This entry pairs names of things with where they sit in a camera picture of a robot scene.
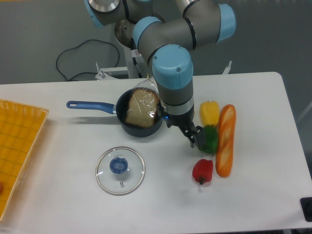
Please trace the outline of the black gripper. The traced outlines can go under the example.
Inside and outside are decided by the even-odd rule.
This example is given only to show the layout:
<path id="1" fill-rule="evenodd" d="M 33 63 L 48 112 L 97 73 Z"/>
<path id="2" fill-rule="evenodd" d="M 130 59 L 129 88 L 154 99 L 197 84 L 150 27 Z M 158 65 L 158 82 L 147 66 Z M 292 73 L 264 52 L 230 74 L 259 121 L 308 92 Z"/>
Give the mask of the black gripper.
<path id="1" fill-rule="evenodd" d="M 182 105 L 172 106 L 163 101 L 157 104 L 161 118 L 166 122 L 168 128 L 178 127 L 181 132 L 190 141 L 190 146 L 194 148 L 203 148 L 206 144 L 205 130 L 201 126 L 195 126 L 194 118 L 194 100 L 189 99 Z"/>

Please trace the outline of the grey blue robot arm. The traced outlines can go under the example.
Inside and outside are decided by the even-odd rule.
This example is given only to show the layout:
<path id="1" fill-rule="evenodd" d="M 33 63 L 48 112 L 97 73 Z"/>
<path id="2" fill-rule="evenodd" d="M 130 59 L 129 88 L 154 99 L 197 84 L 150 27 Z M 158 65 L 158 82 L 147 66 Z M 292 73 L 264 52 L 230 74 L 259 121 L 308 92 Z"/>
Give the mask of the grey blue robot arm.
<path id="1" fill-rule="evenodd" d="M 202 127 L 195 126 L 193 63 L 190 51 L 231 37 L 236 17 L 227 4 L 212 0 L 178 0 L 182 16 L 164 22 L 154 16 L 150 0 L 87 0 L 95 25 L 121 20 L 134 24 L 132 39 L 154 77 L 159 111 L 168 127 L 177 126 L 192 147 L 206 142 Z"/>

